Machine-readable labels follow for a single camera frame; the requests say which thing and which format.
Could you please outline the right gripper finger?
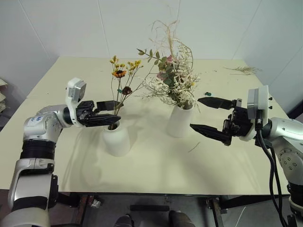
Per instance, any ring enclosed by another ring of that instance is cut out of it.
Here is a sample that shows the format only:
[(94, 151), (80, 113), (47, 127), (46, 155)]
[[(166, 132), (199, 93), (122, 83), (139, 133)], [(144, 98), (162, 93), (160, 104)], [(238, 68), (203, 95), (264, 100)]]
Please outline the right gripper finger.
[(229, 133), (218, 131), (216, 128), (207, 125), (190, 124), (190, 127), (203, 136), (220, 141), (226, 146), (231, 144), (232, 136)]
[(215, 109), (225, 109), (230, 110), (234, 108), (237, 104), (237, 100), (227, 100), (218, 97), (203, 97), (197, 100), (198, 102)]

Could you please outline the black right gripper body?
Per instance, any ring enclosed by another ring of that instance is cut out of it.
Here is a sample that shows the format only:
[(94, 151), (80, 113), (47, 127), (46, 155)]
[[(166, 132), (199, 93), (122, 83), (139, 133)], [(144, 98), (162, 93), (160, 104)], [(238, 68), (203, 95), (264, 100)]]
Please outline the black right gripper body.
[(233, 109), (232, 113), (228, 115), (228, 119), (225, 119), (223, 122), (223, 142), (231, 142), (232, 137), (246, 136), (252, 127), (247, 109), (243, 108), (241, 104), (241, 99), (223, 99), (222, 108), (227, 110)]

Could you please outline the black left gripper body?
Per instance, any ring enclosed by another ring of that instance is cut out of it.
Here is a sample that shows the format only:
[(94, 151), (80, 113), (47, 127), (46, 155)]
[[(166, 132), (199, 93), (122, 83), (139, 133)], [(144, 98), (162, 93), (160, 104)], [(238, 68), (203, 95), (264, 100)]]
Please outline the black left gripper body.
[(85, 127), (97, 126), (99, 110), (95, 108), (93, 101), (82, 101), (76, 108), (78, 122)]

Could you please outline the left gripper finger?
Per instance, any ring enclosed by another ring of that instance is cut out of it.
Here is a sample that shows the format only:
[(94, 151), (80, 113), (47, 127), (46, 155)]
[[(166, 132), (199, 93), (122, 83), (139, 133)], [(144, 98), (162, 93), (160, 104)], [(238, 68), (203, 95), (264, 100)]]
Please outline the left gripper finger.
[(120, 106), (121, 103), (116, 100), (97, 102), (97, 109), (99, 111), (113, 111)]
[(95, 126), (112, 125), (121, 119), (120, 116), (112, 114), (100, 114), (94, 117)]

